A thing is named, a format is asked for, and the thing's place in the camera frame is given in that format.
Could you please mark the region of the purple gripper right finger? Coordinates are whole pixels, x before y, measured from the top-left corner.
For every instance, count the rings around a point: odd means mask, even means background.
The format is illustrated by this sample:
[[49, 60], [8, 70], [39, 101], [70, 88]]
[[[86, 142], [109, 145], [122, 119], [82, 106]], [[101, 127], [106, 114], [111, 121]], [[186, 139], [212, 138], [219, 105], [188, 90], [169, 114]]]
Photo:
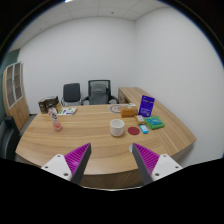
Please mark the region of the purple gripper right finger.
[[182, 169], [168, 154], [158, 155], [137, 143], [133, 143], [129, 150], [135, 158], [144, 185]]

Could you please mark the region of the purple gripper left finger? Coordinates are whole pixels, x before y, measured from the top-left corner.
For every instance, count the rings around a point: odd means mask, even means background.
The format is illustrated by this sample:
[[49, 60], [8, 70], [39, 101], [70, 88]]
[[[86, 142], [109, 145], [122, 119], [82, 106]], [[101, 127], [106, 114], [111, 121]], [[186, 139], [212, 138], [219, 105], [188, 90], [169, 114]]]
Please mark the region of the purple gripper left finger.
[[90, 155], [91, 144], [87, 143], [66, 155], [56, 154], [42, 169], [79, 185]]

